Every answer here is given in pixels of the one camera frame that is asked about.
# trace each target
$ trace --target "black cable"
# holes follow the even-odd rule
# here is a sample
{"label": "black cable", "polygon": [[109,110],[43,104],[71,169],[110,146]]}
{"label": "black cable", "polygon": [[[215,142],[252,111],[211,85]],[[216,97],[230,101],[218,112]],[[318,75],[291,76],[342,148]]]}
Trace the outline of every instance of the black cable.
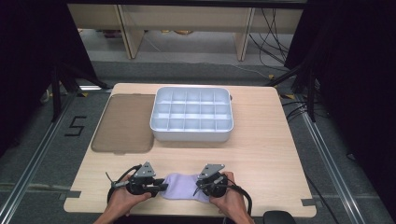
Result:
{"label": "black cable", "polygon": [[[271,25],[270,25],[269,21],[267,20],[267,17],[265,16],[265,13],[264,13],[264,10],[263,10],[263,9],[262,9],[262,15],[264,16],[265,22],[267,23],[269,34],[272,35],[272,37],[274,38],[275,42],[276,42],[277,45],[278,45],[278,48],[276,48],[276,49],[279,49],[280,54],[282,55],[283,60],[286,60],[286,56],[285,56],[285,54],[284,54],[284,52],[283,52],[283,49],[282,49],[282,47],[284,47],[284,48],[286,48],[286,47],[283,46],[283,45],[279,42],[279,39],[278,39],[278,37],[277,37],[277,30],[276,30],[276,10],[273,8],[273,22],[272,22]],[[274,29],[276,30],[276,33],[275,33],[275,34],[274,34],[273,30],[272,30],[272,26],[273,26],[273,25],[274,25]]]}
{"label": "black cable", "polygon": [[[271,22],[271,26],[269,26],[268,27],[268,30],[271,30],[272,29],[272,26],[274,25],[274,23],[275,23],[275,18],[273,19],[273,21]],[[273,49],[280,49],[280,48],[277,48],[277,47],[275,47],[275,46],[273,46],[273,45],[271,45],[271,44],[269,44],[268,42],[267,42],[267,38],[268,38],[268,35],[270,34],[270,32],[268,32],[267,33],[267,35],[265,36],[265,38],[263,38],[262,37],[262,34],[259,34],[259,36],[260,36],[260,38],[262,39],[262,41],[265,43],[265,44],[267,44],[269,47],[271,47],[271,48],[273,48]]]}
{"label": "black cable", "polygon": [[262,39],[262,41],[266,44],[266,45],[268,45],[268,47],[271,47],[271,48],[273,48],[273,49],[277,49],[277,50],[279,50],[279,48],[277,48],[277,47],[275,47],[274,45],[272,45],[272,44],[270,44],[270,43],[268,43],[267,41],[266,41],[266,39],[267,39],[267,36],[264,38],[264,37],[262,37],[262,34],[259,34],[259,36],[260,36],[260,38]]}
{"label": "black cable", "polygon": [[249,35],[249,36],[250,36],[250,38],[253,40],[254,44],[259,48],[259,59],[260,59],[260,62],[262,63],[262,65],[264,65],[265,67],[271,68],[271,69],[278,70],[278,71],[289,72],[289,70],[284,70],[284,69],[280,69],[280,68],[275,68],[275,67],[272,67],[272,66],[269,66],[269,65],[265,64],[265,63],[262,61],[262,51],[266,52],[269,56],[273,57],[273,58],[276,59],[276,60],[280,60],[280,59],[278,59],[274,54],[272,54],[272,53],[269,52],[268,50],[263,49],[263,48],[254,40],[253,36],[251,36],[251,35]]}
{"label": "black cable", "polygon": [[306,174],[306,172],[304,172],[306,179],[308,180],[308,182],[312,185],[312,187],[315,189],[315,191],[317,192],[319,198],[322,200],[322,202],[324,203],[324,205],[326,205],[327,209],[329,210],[330,214],[332,215],[332,218],[334,219],[334,222],[339,224],[337,217],[335,217],[334,212],[332,211],[332,209],[330,208],[330,206],[327,204],[326,200],[324,200],[323,196],[321,195],[320,191],[318,190],[317,186],[314,184],[314,182],[311,180],[311,178],[309,178],[309,176]]}
{"label": "black cable", "polygon": [[[141,165],[136,165],[136,166],[130,168],[129,170],[127,170],[125,173],[123,173],[123,175],[121,175],[121,177],[120,177],[117,181],[115,181],[116,184],[120,183],[121,180],[122,180],[126,175],[128,175],[132,170],[136,170],[136,171],[137,171],[138,169],[140,169],[140,167],[141,167]],[[108,191],[108,193],[107,193],[107,202],[110,201],[111,195],[113,194],[114,190],[115,190],[115,189],[114,189],[113,187],[111,187],[110,190]]]}
{"label": "black cable", "polygon": [[287,116],[286,116],[286,120],[289,120],[289,117],[294,113],[294,112],[296,112],[297,110],[299,110],[299,109],[301,109],[301,108],[303,108],[303,107],[305,107],[306,105],[300,105],[300,106],[298,106],[297,108],[295,108],[295,109],[293,109]]}
{"label": "black cable", "polygon": [[253,202],[251,201],[250,195],[248,195],[248,193],[244,189],[242,189],[237,185],[216,185],[216,186],[222,188],[234,189],[236,192],[245,196],[247,198],[247,213],[251,215],[251,208],[253,206]]}
{"label": "black cable", "polygon": [[265,52],[266,54],[268,54],[268,56],[271,56],[272,58],[274,58],[275,60],[277,60],[280,63],[285,63],[284,61],[282,61],[281,59],[279,59],[278,57],[276,57],[273,53],[271,53],[270,51],[264,49],[262,46],[260,46],[256,40],[253,38],[253,36],[251,36],[251,34],[249,34],[251,40],[253,40],[254,44],[259,48],[260,51]]}
{"label": "black cable", "polygon": [[292,120],[294,120],[295,118],[299,117],[303,113],[306,113],[306,112],[307,112],[307,110],[302,110],[302,111],[299,111],[298,113],[293,114],[294,117],[289,118],[288,119],[288,123],[291,122]]}
{"label": "black cable", "polygon": [[284,105],[292,105],[292,104],[306,104],[306,102],[305,101],[294,101],[294,102],[285,103],[282,106],[284,106]]}

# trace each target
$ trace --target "gray floor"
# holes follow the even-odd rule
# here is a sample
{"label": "gray floor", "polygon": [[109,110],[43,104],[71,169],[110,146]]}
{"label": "gray floor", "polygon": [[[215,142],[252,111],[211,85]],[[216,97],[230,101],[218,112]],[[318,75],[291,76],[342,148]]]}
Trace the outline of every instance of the gray floor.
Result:
{"label": "gray floor", "polygon": [[[268,81],[269,75],[278,77],[283,74],[282,71],[262,65],[259,51],[251,40],[246,59],[238,62],[231,34],[194,32],[190,35],[178,35],[173,32],[163,34],[160,31],[148,31],[137,57],[133,60],[127,59],[120,38],[104,38],[101,32],[94,30],[83,30],[80,34],[97,75],[109,84],[122,81],[180,81],[262,85]],[[256,41],[262,42],[258,35],[253,36]],[[292,35],[279,36],[279,41],[285,46],[290,44],[291,39]],[[268,49],[277,57],[281,57],[278,50]],[[262,56],[262,61],[269,66],[280,66],[278,61],[268,56]],[[279,94],[291,94],[292,81],[293,78],[280,84],[277,87]],[[90,93],[86,97],[73,100],[11,223],[92,223],[98,217],[98,214],[68,214],[63,210],[63,204],[64,195],[73,183],[107,97],[108,93]],[[285,115],[296,106],[285,105]],[[366,223],[393,223],[364,172],[356,162],[346,157],[347,147],[331,117],[326,113],[325,106],[316,105],[316,113],[318,128]],[[69,128],[73,117],[81,115],[87,117],[80,121],[80,125],[84,126],[84,132],[79,137],[66,137],[66,133],[75,131]],[[48,102],[39,107],[32,116],[31,122],[20,136],[21,143],[9,149],[0,159],[0,202],[7,198],[12,186],[22,175],[50,126],[50,118],[51,102]],[[352,223],[303,117],[295,117],[289,125],[307,176],[330,206],[339,223]],[[313,218],[297,217],[297,223],[335,223],[312,184],[310,188],[317,203],[318,213]],[[255,220],[256,223],[262,223],[259,217],[255,217]],[[154,220],[151,223],[165,222]]]}

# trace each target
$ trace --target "metal bracket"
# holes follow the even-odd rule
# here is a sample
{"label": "metal bracket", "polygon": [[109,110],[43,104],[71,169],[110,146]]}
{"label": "metal bracket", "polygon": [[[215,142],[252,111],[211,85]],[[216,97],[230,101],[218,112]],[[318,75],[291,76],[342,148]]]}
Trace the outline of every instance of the metal bracket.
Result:
{"label": "metal bracket", "polygon": [[151,167],[149,161],[146,161],[142,167],[134,173],[134,177],[153,177],[155,176],[155,172]]}
{"label": "metal bracket", "polygon": [[207,179],[213,174],[216,174],[218,171],[225,167],[224,164],[207,164],[202,170],[202,172],[198,175],[198,179]]}

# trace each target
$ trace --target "metal rail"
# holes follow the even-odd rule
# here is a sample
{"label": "metal rail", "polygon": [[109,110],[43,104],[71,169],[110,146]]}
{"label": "metal rail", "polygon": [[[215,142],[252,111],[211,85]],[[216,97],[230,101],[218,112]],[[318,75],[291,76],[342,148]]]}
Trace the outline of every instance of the metal rail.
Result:
{"label": "metal rail", "polygon": [[[303,101],[304,99],[296,95],[297,101]],[[307,113],[303,113],[303,118],[305,121],[306,126],[308,127],[309,132],[312,135],[312,138],[315,141],[315,145],[318,148],[318,152],[323,159],[325,167],[332,179],[335,189],[340,196],[340,199],[346,209],[346,212],[353,224],[363,224],[366,223],[364,217],[361,214],[361,210],[359,209],[358,204],[356,203],[349,187],[347,186],[346,181],[344,180],[343,176],[341,175],[334,159],[332,158],[332,153],[327,148],[323,137],[318,130],[318,126],[315,122],[311,121],[311,118],[307,115]]]}
{"label": "metal rail", "polygon": [[35,176],[35,172],[37,171],[40,163],[43,161],[48,151],[49,145],[54,135],[56,134],[62,119],[64,118],[64,114],[67,111],[67,108],[71,105],[75,97],[75,93],[71,93],[70,95],[66,96],[62,113],[55,121],[53,121],[49,125],[49,128],[43,139],[41,140],[37,150],[35,151],[35,154],[33,155],[32,159],[30,159],[20,179],[15,184],[14,189],[8,195],[6,202],[2,205],[0,210],[0,221],[2,224],[9,223],[15,211],[17,210],[24,193],[29,187],[29,183]]}

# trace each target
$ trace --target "white plastic tray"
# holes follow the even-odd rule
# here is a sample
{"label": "white plastic tray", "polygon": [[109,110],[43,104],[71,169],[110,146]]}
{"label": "white plastic tray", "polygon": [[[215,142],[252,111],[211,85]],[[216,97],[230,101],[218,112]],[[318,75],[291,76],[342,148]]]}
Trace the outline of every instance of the white plastic tray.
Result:
{"label": "white plastic tray", "polygon": [[160,141],[225,142],[233,129],[230,93],[223,88],[162,87],[150,127]]}

